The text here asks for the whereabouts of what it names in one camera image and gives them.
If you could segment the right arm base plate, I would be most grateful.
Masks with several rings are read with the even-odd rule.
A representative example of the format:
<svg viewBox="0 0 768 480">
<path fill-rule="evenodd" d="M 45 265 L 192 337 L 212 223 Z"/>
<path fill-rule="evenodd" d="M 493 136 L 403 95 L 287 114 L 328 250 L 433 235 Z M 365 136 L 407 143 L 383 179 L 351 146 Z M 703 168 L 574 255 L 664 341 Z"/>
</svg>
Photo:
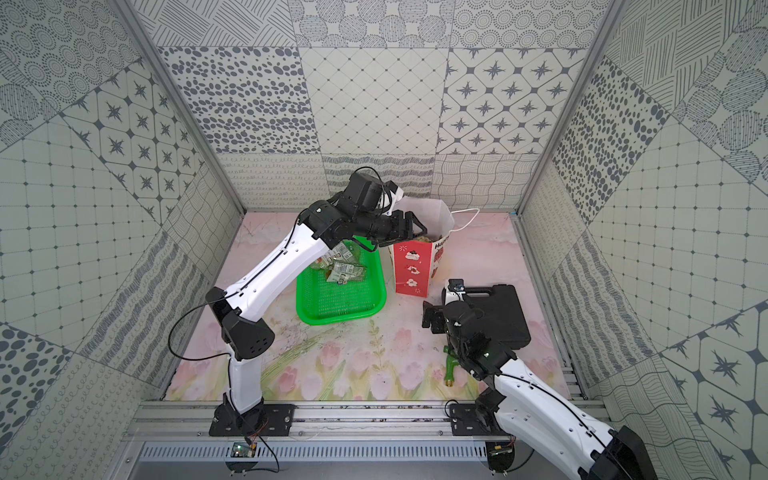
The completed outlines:
<svg viewBox="0 0 768 480">
<path fill-rule="evenodd" d="M 478 413 L 474 403 L 448 402 L 445 410 L 455 437 L 503 435 L 495 424 Z"/>
</svg>

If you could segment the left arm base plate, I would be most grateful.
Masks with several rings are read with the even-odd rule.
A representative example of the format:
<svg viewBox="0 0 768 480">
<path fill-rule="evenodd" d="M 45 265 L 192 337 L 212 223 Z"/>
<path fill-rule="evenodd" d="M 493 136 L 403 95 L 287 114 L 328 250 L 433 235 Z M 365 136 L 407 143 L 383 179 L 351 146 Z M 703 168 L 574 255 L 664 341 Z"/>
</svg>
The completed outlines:
<svg viewBox="0 0 768 480">
<path fill-rule="evenodd" d="M 260 404 L 245 413 L 238 413 L 229 403 L 220 404 L 214 411 L 209 428 L 211 437 L 290 435 L 294 404 Z"/>
</svg>

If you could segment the green soup packet back side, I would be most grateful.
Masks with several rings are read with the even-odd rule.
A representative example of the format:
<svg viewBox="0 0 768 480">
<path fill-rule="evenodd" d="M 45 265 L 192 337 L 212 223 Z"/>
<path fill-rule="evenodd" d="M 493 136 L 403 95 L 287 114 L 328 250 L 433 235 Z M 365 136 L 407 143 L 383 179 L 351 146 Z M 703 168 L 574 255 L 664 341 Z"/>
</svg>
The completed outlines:
<svg viewBox="0 0 768 480">
<path fill-rule="evenodd" d="M 366 268 L 357 263 L 333 262 L 330 266 L 326 281 L 338 285 L 365 280 Z"/>
</svg>

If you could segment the white red paper gift bag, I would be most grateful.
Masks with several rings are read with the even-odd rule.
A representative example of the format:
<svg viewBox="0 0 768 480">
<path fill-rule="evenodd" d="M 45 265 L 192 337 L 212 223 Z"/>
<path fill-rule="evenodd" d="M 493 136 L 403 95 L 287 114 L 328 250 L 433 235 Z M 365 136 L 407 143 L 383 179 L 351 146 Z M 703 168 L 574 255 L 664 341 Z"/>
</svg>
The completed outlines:
<svg viewBox="0 0 768 480">
<path fill-rule="evenodd" d="M 412 197 L 404 197 L 397 206 L 411 211 L 427 232 L 390 247 L 395 292 L 426 298 L 450 235 L 470 225 L 480 209 L 450 210 L 442 200 Z"/>
</svg>

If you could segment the green plastic basket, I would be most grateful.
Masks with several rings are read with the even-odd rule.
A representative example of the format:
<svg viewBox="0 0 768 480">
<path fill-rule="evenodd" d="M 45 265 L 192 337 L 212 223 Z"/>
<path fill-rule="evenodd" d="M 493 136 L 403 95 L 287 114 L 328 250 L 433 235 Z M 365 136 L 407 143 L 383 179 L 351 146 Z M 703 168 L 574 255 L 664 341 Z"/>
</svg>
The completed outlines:
<svg viewBox="0 0 768 480">
<path fill-rule="evenodd" d="M 383 309 L 387 292 L 379 252 L 367 252 L 354 242 L 351 246 L 358 249 L 359 262 L 365 269 L 360 281 L 339 285 L 328 281 L 328 271 L 312 267 L 299 275 L 296 311 L 304 323 L 321 326 L 364 319 Z"/>
</svg>

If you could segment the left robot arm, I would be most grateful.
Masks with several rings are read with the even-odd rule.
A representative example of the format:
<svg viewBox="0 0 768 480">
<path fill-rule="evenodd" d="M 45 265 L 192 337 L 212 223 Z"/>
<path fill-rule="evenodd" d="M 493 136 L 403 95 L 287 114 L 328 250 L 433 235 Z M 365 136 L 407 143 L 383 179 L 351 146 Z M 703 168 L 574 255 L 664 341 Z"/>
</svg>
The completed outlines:
<svg viewBox="0 0 768 480">
<path fill-rule="evenodd" d="M 397 208 L 402 188 L 368 170 L 354 171 L 344 190 L 303 209 L 287 237 L 242 279 L 206 294 L 229 355 L 225 403 L 235 412 L 261 409 L 261 356 L 275 339 L 263 315 L 300 273 L 344 240 L 365 238 L 377 248 L 428 233 L 415 213 Z"/>
</svg>

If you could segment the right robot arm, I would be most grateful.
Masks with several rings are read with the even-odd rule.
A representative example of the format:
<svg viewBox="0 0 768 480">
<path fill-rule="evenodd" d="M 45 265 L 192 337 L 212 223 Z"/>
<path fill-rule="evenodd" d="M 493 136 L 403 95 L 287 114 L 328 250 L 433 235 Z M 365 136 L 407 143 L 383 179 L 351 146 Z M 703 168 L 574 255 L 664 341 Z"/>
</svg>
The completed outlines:
<svg viewBox="0 0 768 480">
<path fill-rule="evenodd" d="M 486 383 L 475 401 L 484 430 L 523 441 L 569 479 L 656 478 L 637 433 L 614 429 L 579 409 L 518 356 L 531 334 L 514 293 L 471 288 L 422 308 L 423 327 L 445 335 L 448 354 Z"/>
</svg>

